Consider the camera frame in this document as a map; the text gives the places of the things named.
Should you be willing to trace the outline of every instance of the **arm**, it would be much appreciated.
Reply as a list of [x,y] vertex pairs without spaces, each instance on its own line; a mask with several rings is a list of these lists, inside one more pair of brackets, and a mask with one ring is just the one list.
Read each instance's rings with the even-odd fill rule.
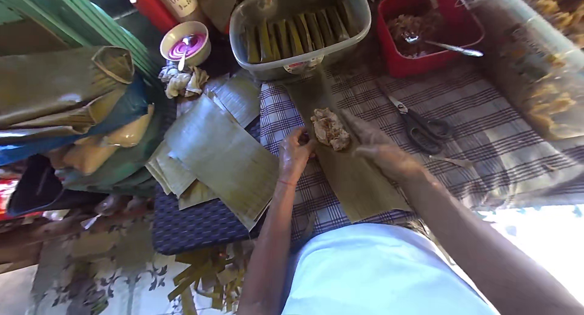
[[444,249],[502,315],[584,314],[584,307],[544,268],[456,200],[379,129],[344,113],[371,159],[397,181]]
[[290,226],[296,183],[316,142],[300,146],[306,129],[296,129],[280,145],[280,178],[252,252],[239,301],[239,315],[277,314],[290,253]]

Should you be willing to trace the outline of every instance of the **scissors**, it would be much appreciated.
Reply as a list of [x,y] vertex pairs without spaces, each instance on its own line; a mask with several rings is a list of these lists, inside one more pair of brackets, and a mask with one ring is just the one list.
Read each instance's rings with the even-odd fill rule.
[[408,109],[402,102],[399,102],[385,90],[390,101],[398,108],[399,115],[405,123],[405,131],[408,138],[427,154],[439,154],[444,149],[442,140],[452,136],[452,128],[443,120],[427,119],[420,116],[413,110]]

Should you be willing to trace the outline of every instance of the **table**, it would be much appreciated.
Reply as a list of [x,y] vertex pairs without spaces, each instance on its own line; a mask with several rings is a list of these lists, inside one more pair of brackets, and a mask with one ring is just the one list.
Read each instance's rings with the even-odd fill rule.
[[[338,107],[378,125],[398,146],[424,163],[465,206],[494,210],[584,203],[584,179],[579,179],[584,172],[582,140],[543,140],[467,59],[435,72],[395,79],[384,73],[375,35],[357,45],[351,58],[325,71]],[[443,156],[470,160],[474,168],[433,161],[413,147],[395,107],[379,91],[376,80],[408,108],[448,121],[455,134],[446,143]],[[303,122],[285,88],[263,84],[260,99],[259,124],[252,125],[256,132],[259,129],[262,145],[277,154],[280,141]],[[260,224],[248,234],[220,202],[210,201],[181,212],[177,206],[171,209],[172,202],[157,198],[155,204],[153,241],[160,253],[179,253],[259,233]],[[293,240],[300,238],[312,213],[316,215],[313,234],[350,224],[314,160],[309,161],[296,191]],[[169,226],[159,221],[162,215],[173,218]],[[364,222],[396,223],[412,218],[415,214],[393,210]]]

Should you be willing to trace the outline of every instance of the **person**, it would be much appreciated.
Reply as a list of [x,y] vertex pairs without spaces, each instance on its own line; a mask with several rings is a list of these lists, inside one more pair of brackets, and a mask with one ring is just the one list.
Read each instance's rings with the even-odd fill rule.
[[[343,116],[361,142],[354,156],[370,159],[398,182],[500,314],[584,314],[550,273],[453,198],[381,130],[347,111]],[[298,252],[286,296],[294,192],[316,145],[301,145],[304,134],[306,129],[296,129],[280,145],[280,178],[244,278],[239,315],[496,314],[430,240],[386,224],[354,224],[313,237]]]

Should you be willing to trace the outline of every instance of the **stack of banana leaves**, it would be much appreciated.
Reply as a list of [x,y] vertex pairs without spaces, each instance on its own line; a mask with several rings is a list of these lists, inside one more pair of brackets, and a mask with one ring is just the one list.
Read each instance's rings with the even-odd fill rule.
[[278,173],[277,157],[244,129],[259,115],[259,92],[242,70],[179,99],[179,117],[146,168],[180,210],[219,198],[248,230],[258,222]]
[[268,63],[310,53],[359,33],[346,4],[245,28],[248,63]]

